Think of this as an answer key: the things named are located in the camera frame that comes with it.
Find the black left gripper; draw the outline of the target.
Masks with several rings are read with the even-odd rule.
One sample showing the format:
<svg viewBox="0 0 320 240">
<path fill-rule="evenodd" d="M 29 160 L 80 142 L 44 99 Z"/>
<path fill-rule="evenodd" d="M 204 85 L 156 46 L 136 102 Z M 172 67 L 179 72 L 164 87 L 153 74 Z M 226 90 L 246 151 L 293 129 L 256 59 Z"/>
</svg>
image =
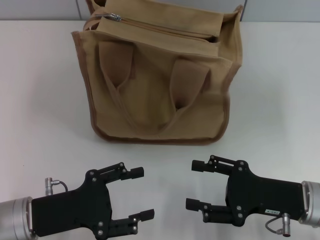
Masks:
<svg viewBox="0 0 320 240">
<path fill-rule="evenodd" d="M 144 168 L 128 170 L 123 162 L 85 174 L 82 185 L 74 190 L 35 198 L 31 201 L 32 227 L 39 237 L 78 228 L 92 231 L 97 240 L 108 236 L 127 236 L 138 233 L 138 222 L 154 219 L 155 210 L 149 209 L 112 219 L 112 207 L 106 184 L 144 177 Z"/>
</svg>

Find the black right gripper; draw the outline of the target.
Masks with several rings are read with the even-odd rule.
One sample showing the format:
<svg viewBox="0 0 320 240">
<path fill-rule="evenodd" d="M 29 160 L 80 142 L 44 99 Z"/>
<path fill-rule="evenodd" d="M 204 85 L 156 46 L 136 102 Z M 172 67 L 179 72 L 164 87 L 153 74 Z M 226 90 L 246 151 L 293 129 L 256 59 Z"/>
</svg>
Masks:
<svg viewBox="0 0 320 240">
<path fill-rule="evenodd" d="M 287 213 L 292 220 L 298 220 L 304 212 L 301 183 L 257 176 L 246 161 L 211 155 L 207 162 L 194 159 L 191 170 L 229 176 L 227 206 L 186 199 L 185 208 L 201 211 L 204 223 L 244 223 L 252 214 L 279 217 Z"/>
</svg>

